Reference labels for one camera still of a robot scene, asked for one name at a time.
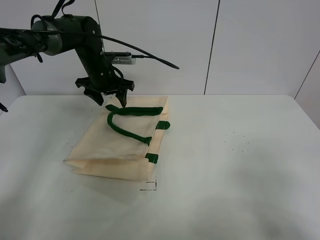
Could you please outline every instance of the folded bag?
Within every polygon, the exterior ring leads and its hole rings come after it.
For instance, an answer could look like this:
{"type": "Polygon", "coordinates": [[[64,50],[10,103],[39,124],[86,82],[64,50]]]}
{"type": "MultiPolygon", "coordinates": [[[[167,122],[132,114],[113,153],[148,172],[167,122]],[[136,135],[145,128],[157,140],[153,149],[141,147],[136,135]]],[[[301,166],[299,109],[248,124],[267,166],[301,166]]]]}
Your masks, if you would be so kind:
{"type": "Polygon", "coordinates": [[[168,97],[111,98],[64,160],[73,173],[147,181],[158,161],[168,122],[168,97]]]}

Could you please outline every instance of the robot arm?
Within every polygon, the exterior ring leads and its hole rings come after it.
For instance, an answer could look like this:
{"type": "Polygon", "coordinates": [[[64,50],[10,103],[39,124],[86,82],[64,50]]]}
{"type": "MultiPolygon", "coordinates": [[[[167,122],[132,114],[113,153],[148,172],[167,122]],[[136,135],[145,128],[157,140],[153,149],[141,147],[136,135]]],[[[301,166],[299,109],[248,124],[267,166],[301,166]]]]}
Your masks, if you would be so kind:
{"type": "MultiPolygon", "coordinates": [[[[124,79],[123,74],[113,66],[115,64],[133,64],[133,58],[143,58],[143,55],[131,55],[129,52],[103,52],[101,38],[111,40],[134,48],[170,67],[177,66],[160,59],[142,49],[131,46],[119,40],[101,36],[100,26],[89,16],[64,15],[55,18],[58,11],[74,2],[63,4],[60,0],[52,15],[35,15],[31,19],[31,30],[0,28],[0,66],[18,60],[36,56],[40,62],[39,53],[54,56],[69,50],[75,50],[79,56],[88,77],[78,78],[76,86],[84,87],[84,94],[92,98],[100,106],[105,95],[115,94],[123,107],[127,104],[127,91],[134,90],[134,82],[124,79]]],[[[0,83],[6,80],[0,75],[0,83]]]]}

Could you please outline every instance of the white table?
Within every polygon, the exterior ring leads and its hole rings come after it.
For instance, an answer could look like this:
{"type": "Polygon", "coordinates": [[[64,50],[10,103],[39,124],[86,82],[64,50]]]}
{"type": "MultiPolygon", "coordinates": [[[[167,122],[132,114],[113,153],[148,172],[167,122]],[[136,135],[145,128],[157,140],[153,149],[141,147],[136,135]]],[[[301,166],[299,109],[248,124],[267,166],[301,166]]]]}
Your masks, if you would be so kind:
{"type": "Polygon", "coordinates": [[[100,112],[23,96],[0,116],[1,240],[315,240],[320,131],[288,96],[170,96],[157,190],[63,163],[100,112]]]}

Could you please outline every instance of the green strap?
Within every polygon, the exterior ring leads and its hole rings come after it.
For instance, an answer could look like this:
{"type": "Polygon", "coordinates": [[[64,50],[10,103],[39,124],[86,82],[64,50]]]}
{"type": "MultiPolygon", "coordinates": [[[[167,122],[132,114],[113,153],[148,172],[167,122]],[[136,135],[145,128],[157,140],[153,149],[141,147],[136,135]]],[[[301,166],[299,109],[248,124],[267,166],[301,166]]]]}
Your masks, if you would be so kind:
{"type": "Polygon", "coordinates": [[[168,121],[159,121],[155,129],[167,130],[170,128],[170,122],[168,121]]]}
{"type": "Polygon", "coordinates": [[[118,108],[114,105],[107,105],[105,106],[107,110],[110,111],[108,117],[107,117],[107,123],[108,125],[117,133],[124,135],[129,138],[136,139],[144,144],[150,144],[152,140],[152,136],[139,136],[137,134],[134,134],[133,132],[126,131],[118,126],[116,126],[113,122],[112,119],[114,115],[120,115],[120,116],[157,116],[161,114],[163,111],[163,107],[126,107],[126,108],[118,108]]]}
{"type": "Polygon", "coordinates": [[[145,155],[145,158],[149,159],[149,163],[156,164],[158,162],[159,155],[158,154],[154,154],[154,153],[147,153],[145,155]]]}

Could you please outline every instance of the white wall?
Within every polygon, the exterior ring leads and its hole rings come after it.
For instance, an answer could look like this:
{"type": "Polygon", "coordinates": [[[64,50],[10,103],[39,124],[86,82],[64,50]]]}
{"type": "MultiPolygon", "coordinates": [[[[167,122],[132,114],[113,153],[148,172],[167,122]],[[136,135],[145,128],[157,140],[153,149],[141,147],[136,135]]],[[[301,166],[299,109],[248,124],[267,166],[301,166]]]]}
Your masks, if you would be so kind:
{"type": "Polygon", "coordinates": [[[0,83],[0,103],[9,111],[9,106],[20,96],[26,95],[10,65],[5,66],[6,83],[0,83]]]}
{"type": "Polygon", "coordinates": [[[295,96],[320,48],[319,0],[221,0],[206,94],[295,96]]]}
{"type": "Polygon", "coordinates": [[[306,77],[296,102],[304,112],[320,128],[320,57],[318,56],[306,77]]]}
{"type": "MultiPolygon", "coordinates": [[[[180,67],[153,59],[120,65],[133,94],[204,94],[218,0],[97,0],[102,33],[180,67]]],[[[130,51],[109,41],[106,51],[130,51]]]]}
{"type": "MultiPolygon", "coordinates": [[[[57,3],[58,0],[4,0],[1,2],[0,25],[3,28],[30,29],[33,15],[51,15],[57,3]]],[[[94,0],[76,0],[64,12],[98,20],[94,0]]],[[[83,93],[84,90],[77,88],[75,81],[88,75],[74,50],[56,56],[41,56],[43,63],[38,62],[35,57],[12,63],[27,95],[83,93]]]]}

